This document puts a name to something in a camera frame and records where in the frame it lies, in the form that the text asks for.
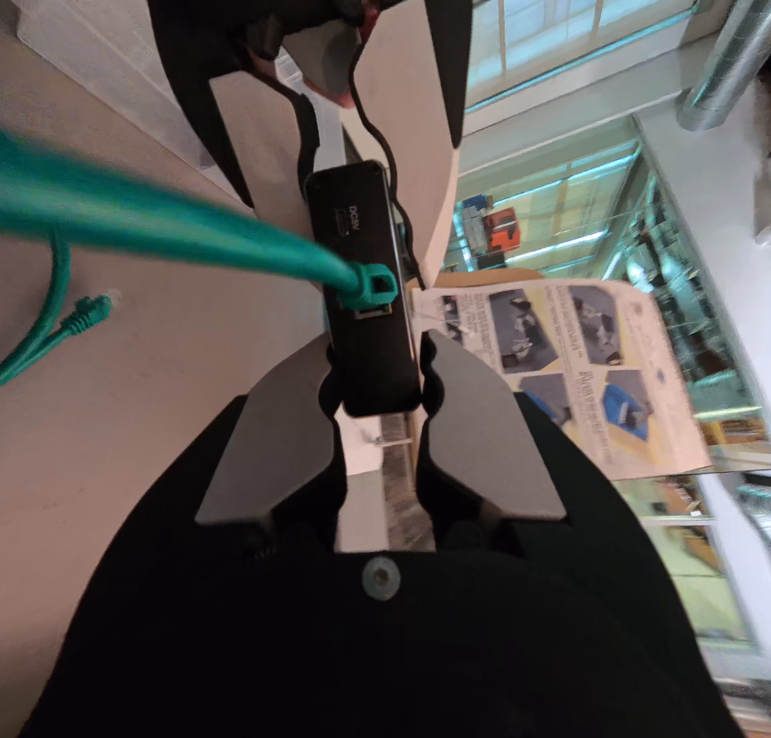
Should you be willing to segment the printed instruction sheet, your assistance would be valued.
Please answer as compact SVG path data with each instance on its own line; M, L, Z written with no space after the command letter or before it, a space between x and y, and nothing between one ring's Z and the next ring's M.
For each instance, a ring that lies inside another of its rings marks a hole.
M528 396L612 481L712 466L659 309L628 283L526 280L411 291L435 330Z

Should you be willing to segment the black network switch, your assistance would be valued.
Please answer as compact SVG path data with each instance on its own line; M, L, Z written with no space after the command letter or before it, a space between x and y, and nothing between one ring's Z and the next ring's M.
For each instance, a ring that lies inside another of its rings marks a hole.
M324 169L304 190L314 241L349 262L387 267L396 282L395 297L372 309L348 309L337 290L323 289L343 408L351 417L412 411L419 370L386 171L376 161Z

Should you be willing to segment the orange shelf bins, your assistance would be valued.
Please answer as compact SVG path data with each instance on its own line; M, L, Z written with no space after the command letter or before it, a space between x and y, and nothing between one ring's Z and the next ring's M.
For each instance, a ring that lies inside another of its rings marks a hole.
M513 207L506 207L482 216L487 237L487 252L510 252L519 249L521 232Z

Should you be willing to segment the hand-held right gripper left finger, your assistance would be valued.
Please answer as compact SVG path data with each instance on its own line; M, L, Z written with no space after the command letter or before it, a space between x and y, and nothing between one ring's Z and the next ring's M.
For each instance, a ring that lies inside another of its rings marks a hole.
M320 335L249 392L195 521L205 527L308 525L334 549L348 485L335 413L339 380Z

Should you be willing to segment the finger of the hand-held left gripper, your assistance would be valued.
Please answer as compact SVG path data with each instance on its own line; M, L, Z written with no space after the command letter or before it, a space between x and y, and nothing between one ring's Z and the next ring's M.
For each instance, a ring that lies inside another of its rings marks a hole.
M459 150L453 146L425 0L382 11L352 71L362 124L381 145L395 201L433 288L449 243Z
M304 183L320 136L310 99L273 78L234 71L209 80L252 209L265 222L309 222Z

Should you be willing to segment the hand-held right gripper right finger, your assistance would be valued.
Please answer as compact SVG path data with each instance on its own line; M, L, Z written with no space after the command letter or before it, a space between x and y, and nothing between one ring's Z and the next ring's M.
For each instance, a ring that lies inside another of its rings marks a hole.
M438 330L422 333L426 420L419 437L416 493L437 549L456 525L557 523L567 510L513 391L482 360Z

